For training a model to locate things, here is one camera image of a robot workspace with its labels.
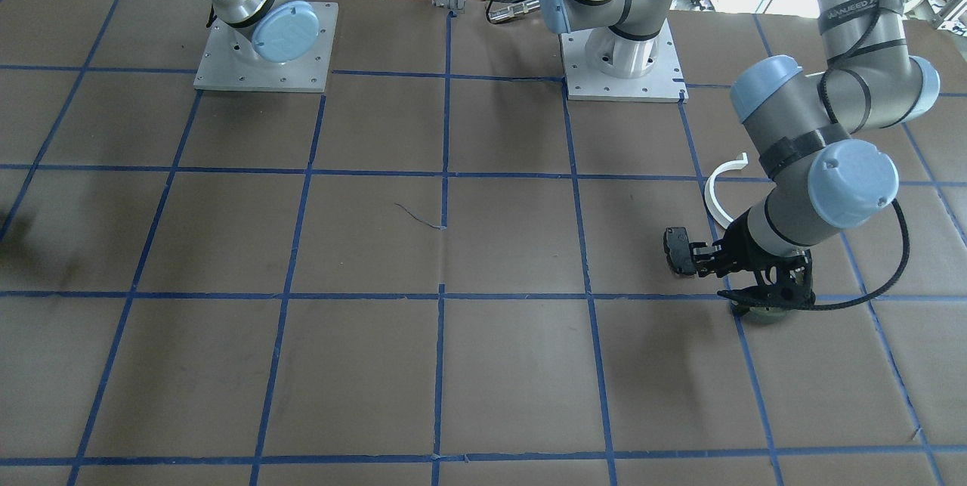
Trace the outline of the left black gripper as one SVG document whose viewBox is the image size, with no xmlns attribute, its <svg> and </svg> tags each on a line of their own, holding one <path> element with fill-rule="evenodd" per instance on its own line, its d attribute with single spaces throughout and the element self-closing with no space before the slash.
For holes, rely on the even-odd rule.
<svg viewBox="0 0 967 486">
<path fill-rule="evenodd" d="M 816 304 L 811 252 L 795 252 L 791 256 L 765 252 L 752 240 L 745 225 L 731 225 L 715 242 L 690 242 L 688 254 L 695 275 L 700 278 L 723 278 L 741 271 L 753 273 L 754 285 L 718 294 L 732 301 L 738 311 L 804 311 Z"/>
</svg>

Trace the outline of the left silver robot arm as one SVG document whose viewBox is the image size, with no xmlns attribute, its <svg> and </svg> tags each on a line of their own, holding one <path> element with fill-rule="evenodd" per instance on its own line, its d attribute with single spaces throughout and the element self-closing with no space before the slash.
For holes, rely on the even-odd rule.
<svg viewBox="0 0 967 486">
<path fill-rule="evenodd" d="M 618 70 L 608 48 L 652 44 L 671 0 L 539 0 L 556 34 L 595 32 L 591 53 L 602 70 Z M 730 88 L 740 124 L 774 189 L 726 228 L 714 243 L 692 242 L 684 228 L 667 228 L 664 254 L 680 276 L 701 278 L 747 271 L 755 283 L 725 289 L 736 317 L 780 320 L 788 311 L 835 311 L 880 297 L 901 278 L 910 235 L 891 157 L 857 132 L 922 116 L 941 87 L 932 63 L 913 56 L 902 26 L 904 0 L 818 0 L 817 27 L 826 70 L 807 75 L 796 60 L 776 55 L 754 63 Z M 813 291 L 811 248 L 860 227 L 891 206 L 901 232 L 901 259 L 891 278 L 866 296 L 820 305 Z"/>
</svg>

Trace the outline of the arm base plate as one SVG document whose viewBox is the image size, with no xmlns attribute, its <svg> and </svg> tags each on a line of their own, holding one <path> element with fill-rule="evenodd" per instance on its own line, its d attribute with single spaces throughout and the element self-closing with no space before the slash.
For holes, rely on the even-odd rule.
<svg viewBox="0 0 967 486">
<path fill-rule="evenodd" d="M 194 79 L 198 90 L 325 92 L 339 6 L 289 2 L 247 39 L 221 19 L 211 32 Z"/>
<path fill-rule="evenodd" d="M 657 37 L 631 41 L 607 27 L 559 35 L 567 96 L 576 101 L 687 101 L 668 21 Z"/>
</svg>

